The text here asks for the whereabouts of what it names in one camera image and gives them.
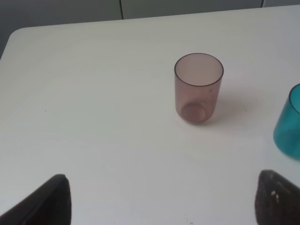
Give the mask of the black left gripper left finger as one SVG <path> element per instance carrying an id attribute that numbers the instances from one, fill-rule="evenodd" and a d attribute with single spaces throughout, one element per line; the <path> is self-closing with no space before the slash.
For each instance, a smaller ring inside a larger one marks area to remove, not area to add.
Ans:
<path id="1" fill-rule="evenodd" d="M 0 216 L 2 225 L 69 225 L 72 220 L 70 184 L 56 174 Z"/>

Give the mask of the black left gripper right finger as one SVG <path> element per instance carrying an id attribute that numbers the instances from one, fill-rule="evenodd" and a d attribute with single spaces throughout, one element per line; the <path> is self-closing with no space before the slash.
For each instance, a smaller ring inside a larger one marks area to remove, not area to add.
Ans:
<path id="1" fill-rule="evenodd" d="M 273 170 L 262 170 L 255 195 L 259 225 L 298 225 L 300 188 Z"/>

